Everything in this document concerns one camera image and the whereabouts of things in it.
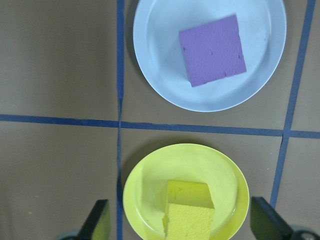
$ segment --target white plate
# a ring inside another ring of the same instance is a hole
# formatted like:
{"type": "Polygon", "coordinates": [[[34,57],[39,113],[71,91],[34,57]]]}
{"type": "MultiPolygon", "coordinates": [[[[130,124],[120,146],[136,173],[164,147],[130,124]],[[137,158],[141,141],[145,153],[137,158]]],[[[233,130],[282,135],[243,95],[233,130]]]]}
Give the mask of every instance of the white plate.
{"type": "Polygon", "coordinates": [[[155,91],[181,108],[215,112],[241,104],[274,73],[287,32],[282,0],[140,0],[133,43],[139,66],[155,91]],[[179,31],[236,14],[247,72],[191,87],[179,31]]]}

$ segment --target plate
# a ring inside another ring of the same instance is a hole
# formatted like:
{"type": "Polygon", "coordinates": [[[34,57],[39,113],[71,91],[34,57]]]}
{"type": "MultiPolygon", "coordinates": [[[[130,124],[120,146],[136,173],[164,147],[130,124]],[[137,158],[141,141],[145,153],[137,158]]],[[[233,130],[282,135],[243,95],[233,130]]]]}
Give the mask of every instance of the plate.
{"type": "Polygon", "coordinates": [[[133,24],[134,51],[146,80],[170,103],[197,112],[232,108],[270,79],[287,32],[282,0],[140,0],[133,24]],[[236,14],[247,72],[191,87],[179,32],[236,14]]]}
{"type": "Polygon", "coordinates": [[[168,180],[208,184],[215,207],[210,240],[228,240],[241,227],[249,208],[246,179],[221,152],[198,144],[160,148],[143,158],[124,186],[125,215],[144,240],[164,240],[168,180]]]}

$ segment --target yellow foam block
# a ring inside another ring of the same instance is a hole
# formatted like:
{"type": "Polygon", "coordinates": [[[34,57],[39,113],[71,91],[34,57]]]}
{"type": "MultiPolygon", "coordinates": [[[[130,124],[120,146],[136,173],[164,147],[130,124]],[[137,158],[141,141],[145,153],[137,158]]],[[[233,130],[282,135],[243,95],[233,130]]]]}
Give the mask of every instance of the yellow foam block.
{"type": "Polygon", "coordinates": [[[163,226],[166,240],[208,240],[215,208],[205,183],[170,180],[163,226]]]}

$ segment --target blue tape line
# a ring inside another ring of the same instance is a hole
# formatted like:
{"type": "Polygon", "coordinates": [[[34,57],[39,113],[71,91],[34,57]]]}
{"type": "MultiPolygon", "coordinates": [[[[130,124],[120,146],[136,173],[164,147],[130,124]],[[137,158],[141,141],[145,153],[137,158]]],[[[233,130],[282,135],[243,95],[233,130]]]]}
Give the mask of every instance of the blue tape line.
{"type": "Polygon", "coordinates": [[[118,177],[116,185],[116,239],[123,239],[123,191],[121,181],[121,122],[122,106],[124,99],[125,81],[125,0],[117,0],[117,19],[116,19],[116,41],[117,41],[117,70],[116,70],[116,89],[118,96],[118,140],[117,140],[117,168],[118,177]]]}
{"type": "Polygon", "coordinates": [[[290,137],[302,139],[320,139],[320,132],[316,131],[291,131],[290,137]]]}
{"type": "Polygon", "coordinates": [[[124,129],[144,129],[144,130],[163,130],[178,132],[197,132],[197,133],[215,133],[215,134],[236,134],[236,135],[256,135],[281,137],[282,130],[262,129],[262,128],[243,128],[228,126],[200,126],[200,125],[182,125],[182,124],[153,124],[145,122],[126,122],[121,123],[124,129]]]}
{"type": "Polygon", "coordinates": [[[118,128],[118,125],[119,125],[119,123],[117,121],[111,121],[111,120],[76,119],[76,118],[7,115],[7,114],[0,114],[0,121],[20,122],[20,123],[36,123],[36,124],[103,127],[103,128],[118,128]]]}
{"type": "Polygon", "coordinates": [[[293,81],[291,86],[290,98],[289,98],[289,103],[288,103],[286,116],[285,116],[282,143],[279,150],[279,156],[278,156],[278,161],[276,165],[272,192],[270,197],[270,205],[273,208],[276,207],[277,199],[279,195],[279,188],[280,188],[280,183],[281,183],[282,174],[284,170],[289,137],[291,135],[291,126],[292,126],[295,108],[296,108],[301,75],[302,75],[304,62],[306,58],[306,52],[307,52],[312,19],[314,15],[315,4],[316,4],[315,0],[308,0],[307,6],[306,6],[304,23],[303,23],[300,45],[298,50],[298,56],[295,63],[295,70],[294,70],[293,81]]]}
{"type": "Polygon", "coordinates": [[[116,40],[117,40],[117,81],[116,88],[119,100],[119,109],[122,111],[122,102],[124,99],[124,81],[125,81],[125,1],[117,1],[117,22],[116,22],[116,40]]]}

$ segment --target purple sponge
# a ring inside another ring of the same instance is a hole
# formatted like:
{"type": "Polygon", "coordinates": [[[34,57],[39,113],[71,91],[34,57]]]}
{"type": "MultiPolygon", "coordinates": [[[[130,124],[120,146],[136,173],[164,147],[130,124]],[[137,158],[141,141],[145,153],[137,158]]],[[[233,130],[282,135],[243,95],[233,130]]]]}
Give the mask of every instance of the purple sponge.
{"type": "Polygon", "coordinates": [[[192,87],[247,71],[236,15],[179,33],[192,87]]]}

